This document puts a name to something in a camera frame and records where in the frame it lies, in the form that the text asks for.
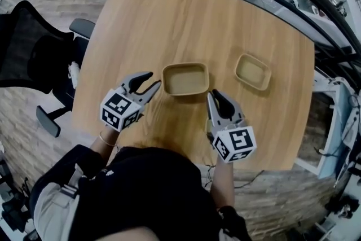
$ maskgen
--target black shirt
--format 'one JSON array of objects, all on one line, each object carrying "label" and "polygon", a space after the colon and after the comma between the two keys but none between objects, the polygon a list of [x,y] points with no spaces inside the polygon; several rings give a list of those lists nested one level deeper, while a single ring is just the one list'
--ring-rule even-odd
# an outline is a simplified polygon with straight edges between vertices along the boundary
[{"label": "black shirt", "polygon": [[201,185],[198,168],[160,148],[122,148],[104,169],[98,153],[76,146],[34,185],[31,214],[42,189],[49,182],[67,184],[75,164],[87,178],[79,181],[80,200],[69,240],[96,240],[140,226],[151,229],[160,240],[218,240],[220,229],[229,229],[232,223],[236,231],[242,228],[233,235],[250,240],[244,220],[234,209],[228,214],[233,217],[220,217]]}]

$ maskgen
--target black mesh chair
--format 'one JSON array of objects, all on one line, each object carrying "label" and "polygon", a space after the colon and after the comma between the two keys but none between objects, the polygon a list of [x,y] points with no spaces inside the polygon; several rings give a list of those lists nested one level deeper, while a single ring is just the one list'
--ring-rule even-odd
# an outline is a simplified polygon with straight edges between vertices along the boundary
[{"label": "black mesh chair", "polygon": [[29,198],[20,192],[15,192],[10,201],[2,203],[2,218],[11,230],[24,232],[27,221],[31,218],[29,210],[23,211],[23,207],[29,208]]},{"label": "black mesh chair", "polygon": [[[69,28],[89,39],[94,25],[76,19]],[[77,62],[81,67],[88,40],[57,30],[28,1],[19,2],[11,14],[0,15],[0,38],[0,87],[28,87],[45,94],[52,90],[64,108],[46,113],[39,106],[37,117],[58,137],[60,127],[54,120],[72,110],[75,94],[68,65]]]}]

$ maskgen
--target person in background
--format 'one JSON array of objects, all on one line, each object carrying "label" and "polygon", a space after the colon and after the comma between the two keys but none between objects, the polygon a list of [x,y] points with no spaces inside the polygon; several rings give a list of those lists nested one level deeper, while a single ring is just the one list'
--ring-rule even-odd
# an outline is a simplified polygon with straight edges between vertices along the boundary
[{"label": "person in background", "polygon": [[251,240],[232,163],[218,157],[208,192],[197,166],[163,148],[122,147],[107,165],[119,134],[105,126],[36,182],[30,213],[43,241]]},{"label": "person in background", "polygon": [[340,8],[342,5],[344,5],[345,1],[339,1],[339,3],[337,3],[335,5],[335,8]]}]

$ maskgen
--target desk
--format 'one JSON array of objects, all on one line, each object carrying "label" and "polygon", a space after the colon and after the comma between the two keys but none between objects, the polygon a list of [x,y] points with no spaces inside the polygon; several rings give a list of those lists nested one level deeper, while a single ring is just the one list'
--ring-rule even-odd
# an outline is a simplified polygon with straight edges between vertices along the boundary
[{"label": "desk", "polygon": [[[267,91],[236,80],[235,65],[244,52],[271,68]],[[179,62],[205,63],[210,89],[235,98],[253,126],[258,148],[235,168],[292,167],[309,114],[314,44],[242,0],[107,0],[83,60],[73,124],[98,135],[100,102],[110,88],[138,71],[153,71],[152,81],[159,80],[163,67]],[[160,89],[145,116],[121,133],[119,144],[165,147],[194,163],[214,164],[206,118],[206,94],[175,98]]]}]

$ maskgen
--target black cable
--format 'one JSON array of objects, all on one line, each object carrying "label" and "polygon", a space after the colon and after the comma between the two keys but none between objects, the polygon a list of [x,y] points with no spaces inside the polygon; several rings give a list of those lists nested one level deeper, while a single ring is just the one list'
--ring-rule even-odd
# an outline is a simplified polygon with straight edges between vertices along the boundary
[{"label": "black cable", "polygon": [[242,186],[235,187],[235,189],[241,189],[241,188],[243,188],[243,187],[245,187],[245,186],[247,186],[247,185],[249,185],[249,184],[252,184],[252,183],[254,182],[254,180],[256,180],[257,177],[260,176],[264,171],[265,171],[265,170],[260,171],[251,181],[249,181],[248,183],[246,183],[246,184],[244,184],[244,185],[242,185]]},{"label": "black cable", "polygon": [[210,184],[212,182],[212,177],[210,175],[210,170],[212,170],[213,168],[215,168],[215,165],[206,165],[208,167],[208,172],[207,172],[207,179],[208,182],[204,185],[203,188],[206,188],[208,184]]},{"label": "black cable", "polygon": [[[353,106],[353,105],[350,103],[350,98],[352,98],[352,97],[354,97],[354,98],[356,99],[357,106]],[[357,131],[358,131],[359,128],[360,128],[360,118],[361,118],[361,116],[360,116],[360,114],[361,114],[361,109],[360,109],[359,100],[358,100],[358,98],[357,98],[356,95],[349,95],[349,97],[347,98],[347,102],[349,103],[349,105],[351,106],[351,108],[358,108],[358,109],[359,109],[359,113],[358,113],[359,124],[358,124],[358,127],[357,127]],[[325,157],[338,157],[338,156],[335,155],[335,154],[336,154],[337,151],[341,148],[342,144],[344,143],[344,140],[346,139],[347,135],[349,134],[349,132],[350,132],[351,128],[353,127],[353,125],[355,124],[356,120],[357,120],[357,118],[354,117],[353,123],[350,125],[347,133],[345,134],[344,138],[341,140],[341,143],[338,145],[338,147],[335,149],[335,151],[334,151],[332,154],[323,154],[323,153],[321,153],[321,152],[319,151],[320,149],[317,149],[317,148],[314,147],[316,153],[319,154],[319,155],[325,156]]]}]

